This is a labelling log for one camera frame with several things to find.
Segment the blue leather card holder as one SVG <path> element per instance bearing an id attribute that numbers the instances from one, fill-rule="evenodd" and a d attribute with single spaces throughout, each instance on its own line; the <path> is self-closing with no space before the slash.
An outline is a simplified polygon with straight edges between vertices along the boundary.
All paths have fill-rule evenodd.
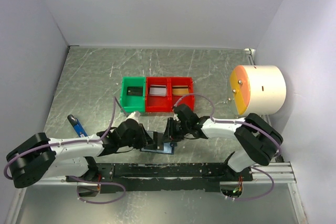
<path id="1" fill-rule="evenodd" d="M 162 136 L 163 136 L 163 133 L 160 133 L 160 132 L 157 133 L 157 139 L 161 138 Z M 173 155 L 176 147 L 177 147 L 177 143 L 168 142 L 168 143 L 161 143 L 156 151 L 144 151 L 143 148 L 141 148 L 140 151 Z"/>

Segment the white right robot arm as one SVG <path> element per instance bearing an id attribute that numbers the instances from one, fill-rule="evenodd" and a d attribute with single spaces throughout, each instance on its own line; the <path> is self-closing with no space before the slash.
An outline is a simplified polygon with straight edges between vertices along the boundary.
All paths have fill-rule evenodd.
<path id="1" fill-rule="evenodd" d="M 186 135 L 192 135 L 197 140 L 230 138 L 240 143 L 243 149 L 232 154 L 223 167 L 223 176 L 227 180 L 235 180 L 243 169 L 252 165 L 269 165 L 281 152 L 283 137 L 255 113 L 241 119 L 220 120 L 210 116 L 199 117 L 186 104 L 175 107 L 173 111 L 174 117 L 168 118 L 160 138 L 163 143 L 179 142 Z"/>

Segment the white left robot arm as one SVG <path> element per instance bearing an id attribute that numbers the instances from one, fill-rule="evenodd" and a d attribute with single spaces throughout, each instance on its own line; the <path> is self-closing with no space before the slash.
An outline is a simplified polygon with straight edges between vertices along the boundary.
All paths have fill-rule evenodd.
<path id="1" fill-rule="evenodd" d="M 142 150 L 157 144 L 157 133 L 147 132 L 139 117 L 132 112 L 119 126 L 84 137 L 57 139 L 37 133 L 7 154 L 4 175 L 16 188 L 57 176 L 93 181 L 98 175 L 96 157 L 116 154 L 123 147 Z"/>

